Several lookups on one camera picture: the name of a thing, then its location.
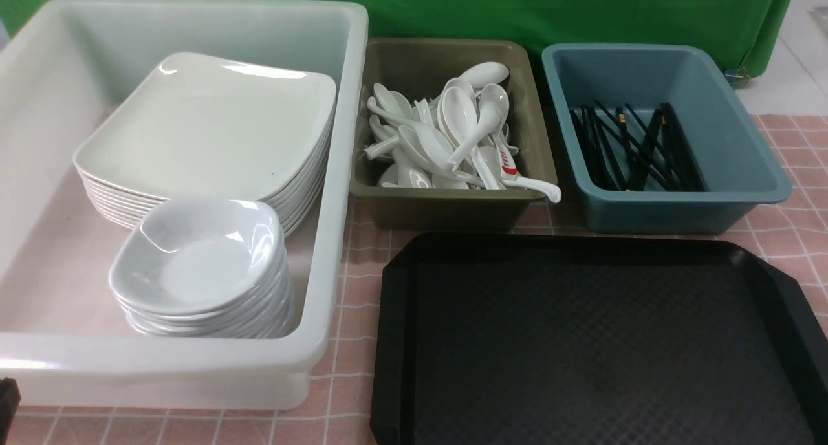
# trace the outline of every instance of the green curtain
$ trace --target green curtain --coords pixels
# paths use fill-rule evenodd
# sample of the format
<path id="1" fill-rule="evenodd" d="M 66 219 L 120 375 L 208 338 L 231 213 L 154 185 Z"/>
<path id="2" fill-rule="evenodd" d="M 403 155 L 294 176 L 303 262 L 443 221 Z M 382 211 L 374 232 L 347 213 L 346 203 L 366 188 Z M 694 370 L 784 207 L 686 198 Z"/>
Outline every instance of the green curtain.
<path id="1" fill-rule="evenodd" d="M 0 0 L 14 34 L 48 0 Z M 761 74 L 790 0 L 342 0 L 369 9 L 372 36 L 687 44 L 722 69 Z"/>

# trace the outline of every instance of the white plastic bin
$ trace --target white plastic bin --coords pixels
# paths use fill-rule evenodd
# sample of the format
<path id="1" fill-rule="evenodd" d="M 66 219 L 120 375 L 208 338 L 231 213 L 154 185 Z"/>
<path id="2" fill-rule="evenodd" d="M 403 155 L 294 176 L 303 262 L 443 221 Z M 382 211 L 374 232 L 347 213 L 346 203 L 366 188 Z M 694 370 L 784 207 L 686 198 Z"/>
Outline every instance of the white plastic bin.
<path id="1" fill-rule="evenodd" d="M 366 40 L 367 12 L 352 3 L 55 0 L 39 10 L 0 52 L 0 378 L 17 379 L 27 404 L 298 406 L 328 341 Z M 309 215 L 287 244 L 303 309 L 282 339 L 139 336 L 107 289 L 127 230 L 95 215 L 72 153 L 180 51 L 337 82 L 318 227 Z"/>

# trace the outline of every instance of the white floor tile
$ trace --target white floor tile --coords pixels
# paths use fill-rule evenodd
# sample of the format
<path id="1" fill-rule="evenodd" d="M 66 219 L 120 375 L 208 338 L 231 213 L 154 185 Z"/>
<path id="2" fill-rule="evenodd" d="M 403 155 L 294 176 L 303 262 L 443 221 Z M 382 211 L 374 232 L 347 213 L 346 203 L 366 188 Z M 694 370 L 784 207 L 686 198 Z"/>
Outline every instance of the white floor tile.
<path id="1" fill-rule="evenodd" d="M 828 96 L 780 40 L 764 74 L 736 94 L 750 114 L 828 115 Z"/>
<path id="2" fill-rule="evenodd" d="M 828 6 L 828 0 L 790 0 L 779 38 L 813 77 L 823 94 L 828 94 L 828 39 L 808 14 L 814 6 Z"/>

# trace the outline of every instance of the olive green tray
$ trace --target olive green tray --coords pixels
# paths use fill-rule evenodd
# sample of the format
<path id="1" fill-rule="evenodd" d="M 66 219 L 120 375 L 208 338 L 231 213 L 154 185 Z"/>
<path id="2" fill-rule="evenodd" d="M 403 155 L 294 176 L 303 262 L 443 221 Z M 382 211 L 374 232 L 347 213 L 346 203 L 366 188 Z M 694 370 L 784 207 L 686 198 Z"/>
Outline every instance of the olive green tray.
<path id="1" fill-rule="evenodd" d="M 509 230 L 532 201 L 544 200 L 536 191 L 507 189 L 438 190 L 379 188 L 385 169 L 366 159 L 363 148 L 373 135 L 366 101 L 373 85 L 382 83 L 409 100 L 435 97 L 451 77 L 485 61 L 509 68 L 505 86 L 511 102 L 510 141 L 520 148 L 515 162 L 526 177 L 557 183 L 555 161 L 547 138 L 538 88 L 526 50 L 514 42 L 453 39 L 369 40 L 365 53 L 361 108 L 357 117 L 350 191 L 365 201 L 381 229 L 397 230 Z"/>

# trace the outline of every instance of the stack of bowls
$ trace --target stack of bowls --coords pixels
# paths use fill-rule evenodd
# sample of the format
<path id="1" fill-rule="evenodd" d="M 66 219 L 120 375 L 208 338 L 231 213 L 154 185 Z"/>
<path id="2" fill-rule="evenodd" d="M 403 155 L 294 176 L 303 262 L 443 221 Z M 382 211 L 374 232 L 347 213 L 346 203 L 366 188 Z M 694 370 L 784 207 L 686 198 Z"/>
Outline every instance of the stack of bowls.
<path id="1" fill-rule="evenodd" d="M 292 328 L 284 233 L 261 202 L 160 204 L 118 253 L 109 285 L 144 335 L 276 338 Z"/>

